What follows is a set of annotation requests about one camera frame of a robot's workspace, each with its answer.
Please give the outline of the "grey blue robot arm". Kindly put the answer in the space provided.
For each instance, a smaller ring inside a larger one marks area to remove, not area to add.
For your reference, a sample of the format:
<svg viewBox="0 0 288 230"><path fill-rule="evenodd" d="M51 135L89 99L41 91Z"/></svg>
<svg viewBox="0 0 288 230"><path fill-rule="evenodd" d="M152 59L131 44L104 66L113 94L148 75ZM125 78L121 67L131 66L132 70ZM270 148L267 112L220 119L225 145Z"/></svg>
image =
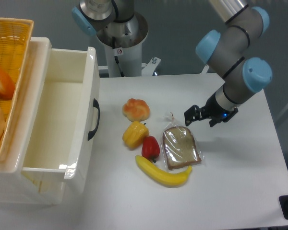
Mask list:
<svg viewBox="0 0 288 230"><path fill-rule="evenodd" d="M208 32L196 46L200 60L211 67L224 84L203 107L193 105L185 113L185 124L209 120L210 126L228 122L238 107L272 80L269 64L260 58L246 59L243 51L267 30L270 20L260 7L244 0L212 0L210 5L223 20L223 33ZM110 77L143 76L153 73L152 64L142 66L142 43L148 34L145 18L132 0L82 0L72 9L78 27L103 44Z"/></svg>

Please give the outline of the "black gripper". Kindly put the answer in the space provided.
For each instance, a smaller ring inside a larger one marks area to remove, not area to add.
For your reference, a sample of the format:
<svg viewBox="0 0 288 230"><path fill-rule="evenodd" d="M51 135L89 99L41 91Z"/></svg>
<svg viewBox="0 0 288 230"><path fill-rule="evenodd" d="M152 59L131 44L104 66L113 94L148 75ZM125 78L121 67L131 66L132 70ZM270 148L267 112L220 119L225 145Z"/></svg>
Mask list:
<svg viewBox="0 0 288 230"><path fill-rule="evenodd" d="M205 106L200 108L197 105L192 105L184 112L185 125L189 126L192 122L203 119L210 119L210 127L215 126L221 122L228 122L236 113L238 108L230 108L229 110L223 108L216 100L216 93L214 93L206 102Z"/></svg>

